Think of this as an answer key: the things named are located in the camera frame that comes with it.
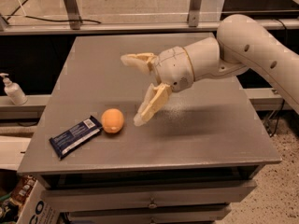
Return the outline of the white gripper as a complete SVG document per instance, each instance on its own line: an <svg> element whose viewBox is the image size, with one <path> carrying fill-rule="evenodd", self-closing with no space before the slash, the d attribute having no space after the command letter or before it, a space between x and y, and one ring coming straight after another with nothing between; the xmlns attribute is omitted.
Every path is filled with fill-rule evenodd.
<svg viewBox="0 0 299 224"><path fill-rule="evenodd" d="M173 92L188 89L194 82L192 65L185 49L174 47L161 52L125 54L121 56L125 66L133 67L145 75L153 70L159 84L150 84L144 101L134 117L135 126L146 124L163 108Z"/></svg>

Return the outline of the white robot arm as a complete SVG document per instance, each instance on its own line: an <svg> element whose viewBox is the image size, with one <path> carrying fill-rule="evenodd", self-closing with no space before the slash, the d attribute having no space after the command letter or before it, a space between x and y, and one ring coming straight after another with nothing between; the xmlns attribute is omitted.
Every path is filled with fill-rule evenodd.
<svg viewBox="0 0 299 224"><path fill-rule="evenodd" d="M222 79L252 69L299 112L299 55L277 41L257 21L232 15L219 25L216 37L186 47L154 53L125 54L124 65L155 75L139 107L134 124L142 126L168 102L174 92L184 91L202 79Z"/></svg>

